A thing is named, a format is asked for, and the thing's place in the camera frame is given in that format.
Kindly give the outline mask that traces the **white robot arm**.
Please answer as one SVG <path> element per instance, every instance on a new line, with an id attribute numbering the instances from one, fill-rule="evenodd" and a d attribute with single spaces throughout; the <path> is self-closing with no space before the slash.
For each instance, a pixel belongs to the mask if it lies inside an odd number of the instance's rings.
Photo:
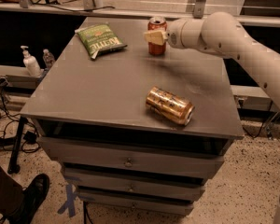
<path id="1" fill-rule="evenodd" d="M 176 49 L 232 58 L 280 110 L 280 54 L 252 38 L 232 15 L 169 23 L 157 39 Z M 274 140 L 246 134 L 233 143 L 226 163 L 206 185 L 182 224 L 280 224 L 280 126 Z"/>

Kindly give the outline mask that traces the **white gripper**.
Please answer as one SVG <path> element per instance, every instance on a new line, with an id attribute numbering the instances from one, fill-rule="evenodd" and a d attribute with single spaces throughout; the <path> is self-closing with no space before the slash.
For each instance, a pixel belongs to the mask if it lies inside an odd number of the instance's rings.
<path id="1" fill-rule="evenodd" d="M 175 49 L 184 49 L 182 42 L 182 31 L 186 24 L 185 19 L 175 20 L 169 23 L 166 32 L 162 29 L 148 30 L 144 32 L 146 42 L 162 46 L 167 43 Z"/>

